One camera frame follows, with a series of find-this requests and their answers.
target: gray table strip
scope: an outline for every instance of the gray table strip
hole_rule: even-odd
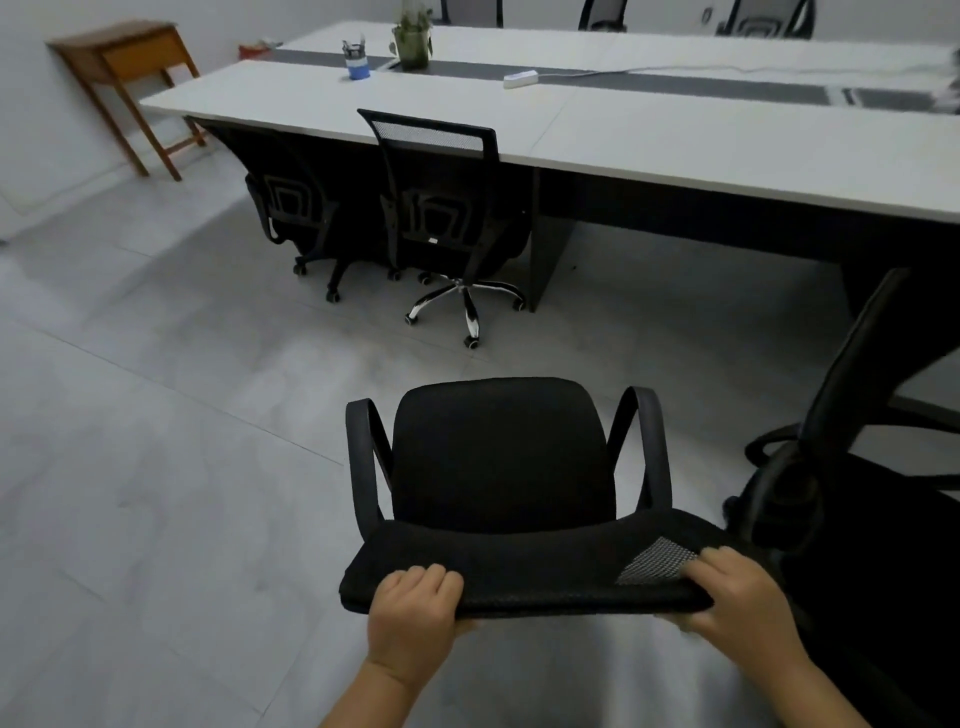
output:
[[[387,63],[389,56],[369,56],[372,69]],[[260,57],[263,61],[294,63],[298,65],[322,65],[344,67],[342,53],[315,51],[292,51],[277,48]],[[399,67],[392,73],[416,73],[422,76],[446,76],[479,81],[502,81],[504,76],[530,70],[529,66],[503,65],[500,63],[466,63],[463,61],[431,61],[420,71],[402,71]],[[537,68],[544,74],[584,73],[579,68]],[[589,88],[608,88],[617,91],[643,91],[646,93],[669,93],[681,96],[701,96],[737,101],[765,101],[780,104],[805,104],[829,106],[827,89],[820,85],[781,84],[766,81],[738,81],[712,79],[697,76],[666,76],[652,73],[604,73],[594,76],[572,78],[541,78],[542,84],[572,85]],[[882,88],[845,89],[850,93],[851,106],[888,111],[930,111],[933,99],[930,94],[917,91],[896,91]]]

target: floor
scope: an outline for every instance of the floor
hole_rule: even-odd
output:
[[[538,313],[477,296],[470,352],[453,299],[404,325],[411,273],[356,266],[337,305],[329,263],[297,279],[226,153],[184,172],[0,247],[3,728],[314,728],[365,651],[336,594],[360,544],[350,400],[389,431],[419,385],[564,376],[609,427],[624,387],[652,386],[676,504],[720,522],[751,474],[743,446],[802,416],[849,325],[831,266],[582,226]],[[960,406],[957,374],[949,360],[911,386]],[[860,447],[904,467],[956,454],[872,437]],[[616,476],[626,514],[638,437]],[[772,724],[725,658],[646,617],[488,622],[410,721]]]

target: potted plant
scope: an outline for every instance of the potted plant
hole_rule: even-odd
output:
[[[422,2],[403,0],[400,22],[394,26],[394,42],[390,52],[400,58],[400,66],[405,71],[426,68],[433,56],[433,41],[430,38],[432,8],[426,8]]]

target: plant pot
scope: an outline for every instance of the plant pot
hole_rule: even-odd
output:
[[[394,43],[390,50],[400,58],[400,67],[405,71],[426,68],[433,55],[433,41],[430,29],[425,31],[394,28]]]

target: mesh office chair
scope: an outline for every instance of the mesh office chair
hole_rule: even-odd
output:
[[[577,30],[626,33],[627,26],[623,24],[626,11],[627,0],[587,0]]]
[[[850,454],[866,425],[960,434],[960,413],[895,396],[960,347],[955,274],[891,271],[804,421],[757,438],[729,530],[781,556],[811,657],[871,725],[956,725],[960,475],[906,476]],[[780,444],[768,455],[765,448]]]
[[[810,40],[815,23],[815,0],[735,0],[717,35]]]
[[[305,276],[307,263],[336,258],[326,285],[329,302],[340,301],[338,287],[350,263],[370,260],[389,267],[376,187],[364,179],[370,164],[379,164],[376,156],[368,155],[366,161],[340,160],[339,148],[322,139],[222,121],[195,121],[247,168],[247,189],[264,234],[276,245],[292,241],[300,253],[294,273]],[[336,170],[336,179],[325,170]],[[391,280],[399,275],[390,268]]]
[[[635,416],[646,472],[636,511],[618,520],[613,469]],[[624,392],[609,439],[583,387],[535,377],[412,390],[397,408],[392,448],[373,402],[351,402],[347,441],[364,538],[340,585],[352,612],[369,611],[387,574],[434,563],[464,576],[459,617],[692,612],[711,601],[679,571],[701,549],[733,546],[766,563],[754,546],[672,508],[649,389]],[[390,521],[377,503],[374,457],[391,491]]]
[[[480,319],[470,288],[509,293],[514,309],[526,306],[510,283],[486,280],[523,252],[530,236],[530,180],[505,172],[496,132],[463,124],[359,109],[387,162],[381,197],[387,218],[390,260],[397,268],[424,271],[452,282],[417,301],[406,322],[449,293],[463,296],[469,349],[480,343]]]
[[[440,15],[443,25],[502,28],[503,0],[440,0]]]

